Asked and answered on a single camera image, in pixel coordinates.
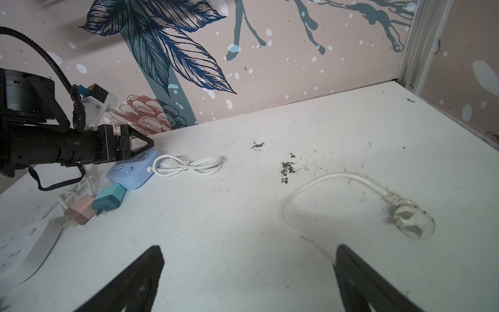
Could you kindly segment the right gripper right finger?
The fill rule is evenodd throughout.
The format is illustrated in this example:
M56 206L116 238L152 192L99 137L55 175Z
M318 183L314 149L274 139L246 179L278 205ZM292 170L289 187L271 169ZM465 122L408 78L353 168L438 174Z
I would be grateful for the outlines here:
M420 311L351 248L337 248L333 265L346 311Z

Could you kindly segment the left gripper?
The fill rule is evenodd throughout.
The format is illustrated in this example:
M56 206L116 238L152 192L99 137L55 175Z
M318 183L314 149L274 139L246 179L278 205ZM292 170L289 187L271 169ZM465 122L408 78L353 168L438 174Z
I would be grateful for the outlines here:
M97 133L101 143L97 163L130 160L154 147L153 139L128 125L120 126L120 136L111 125L98 126Z

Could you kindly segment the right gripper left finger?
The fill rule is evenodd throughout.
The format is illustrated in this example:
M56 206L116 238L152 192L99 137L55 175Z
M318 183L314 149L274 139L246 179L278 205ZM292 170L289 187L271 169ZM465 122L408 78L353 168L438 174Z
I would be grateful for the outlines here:
M148 248L78 311L151 311L165 265L161 248Z

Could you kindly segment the blue square power socket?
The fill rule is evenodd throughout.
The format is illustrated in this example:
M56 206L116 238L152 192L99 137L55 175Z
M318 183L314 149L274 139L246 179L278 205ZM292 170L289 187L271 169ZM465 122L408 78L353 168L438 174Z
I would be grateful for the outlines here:
M153 172L149 168L158 156L157 150L149 149L130 160L119 161L108 170L106 178L127 191L138 189L152 177Z

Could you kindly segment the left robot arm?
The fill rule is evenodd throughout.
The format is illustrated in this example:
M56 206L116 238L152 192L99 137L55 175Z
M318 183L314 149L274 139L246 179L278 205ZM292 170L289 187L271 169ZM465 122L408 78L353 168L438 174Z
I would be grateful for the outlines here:
M78 178L38 186L53 191L79 183L85 166L128 161L154 146L153 139L133 127L101 124L104 113L114 109L117 98L97 84L71 84L55 60L24 34L2 27L1 34L16 38L35 50L50 65L73 103L69 120L55 98L52 79L16 70L1 69L1 174L13 178L26 169L40 183L36 165L58 163L77 167Z

